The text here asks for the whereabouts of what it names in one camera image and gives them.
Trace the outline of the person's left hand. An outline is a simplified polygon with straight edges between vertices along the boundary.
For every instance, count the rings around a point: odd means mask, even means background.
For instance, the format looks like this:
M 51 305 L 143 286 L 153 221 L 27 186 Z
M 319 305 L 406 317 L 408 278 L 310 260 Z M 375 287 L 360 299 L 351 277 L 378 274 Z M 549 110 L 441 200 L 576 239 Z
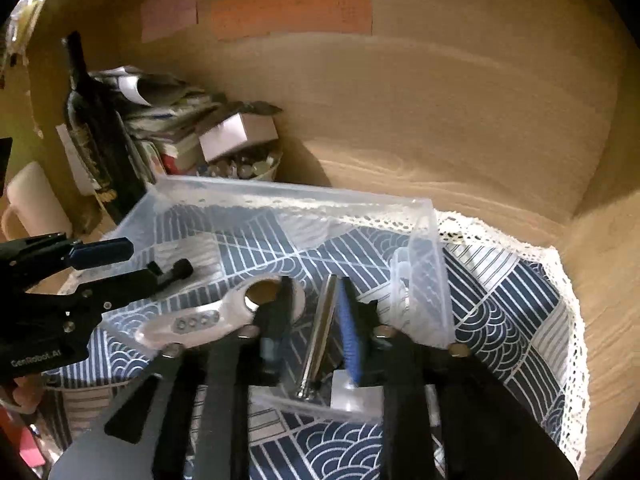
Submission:
M 42 400 L 43 391 L 44 378 L 41 374 L 2 379 L 1 406 L 18 414 L 34 414 Z

